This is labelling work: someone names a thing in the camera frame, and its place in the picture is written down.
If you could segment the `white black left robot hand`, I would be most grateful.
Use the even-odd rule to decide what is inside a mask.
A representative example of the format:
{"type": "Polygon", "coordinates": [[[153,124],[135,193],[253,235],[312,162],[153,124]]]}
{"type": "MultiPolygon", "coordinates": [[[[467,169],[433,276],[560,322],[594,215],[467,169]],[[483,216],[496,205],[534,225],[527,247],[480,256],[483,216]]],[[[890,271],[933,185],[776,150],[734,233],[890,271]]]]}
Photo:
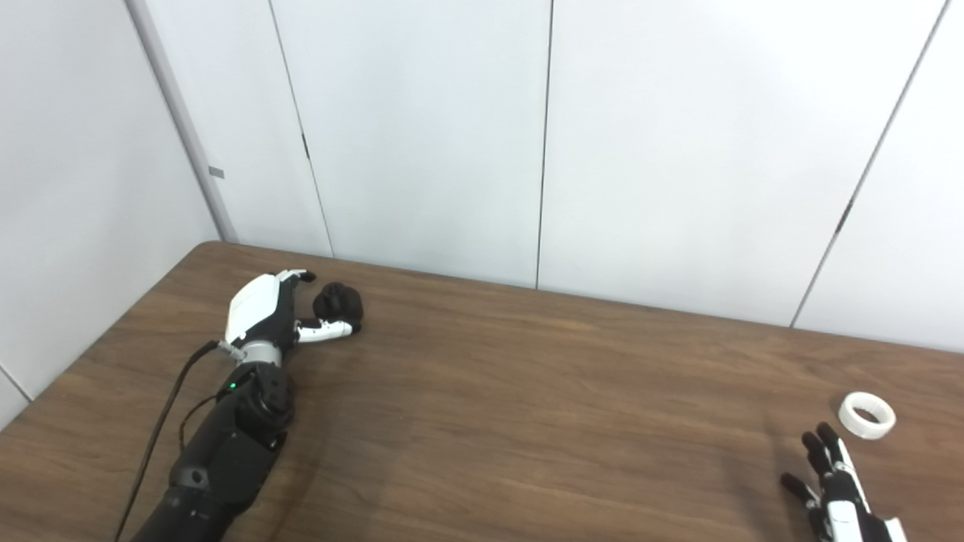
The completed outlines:
{"type": "Polygon", "coordinates": [[[329,282],[316,296],[313,317],[297,317],[298,285],[313,282],[307,269],[266,273],[248,282],[228,306],[223,342],[242,350],[252,343],[268,343],[288,352],[300,343],[320,343],[355,335],[362,328],[364,304],[357,289],[329,282]]]}

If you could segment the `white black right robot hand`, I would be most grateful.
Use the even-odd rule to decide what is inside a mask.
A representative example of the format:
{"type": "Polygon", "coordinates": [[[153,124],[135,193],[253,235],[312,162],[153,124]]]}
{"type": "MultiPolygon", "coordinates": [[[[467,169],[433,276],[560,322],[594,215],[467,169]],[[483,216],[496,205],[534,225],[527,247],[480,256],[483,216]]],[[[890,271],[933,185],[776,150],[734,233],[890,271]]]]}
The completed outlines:
{"type": "Polygon", "coordinates": [[[829,423],[805,432],[801,442],[819,481],[819,490],[783,473],[780,484],[803,505],[817,541],[906,541],[901,520],[872,512],[848,448],[829,423]]]}

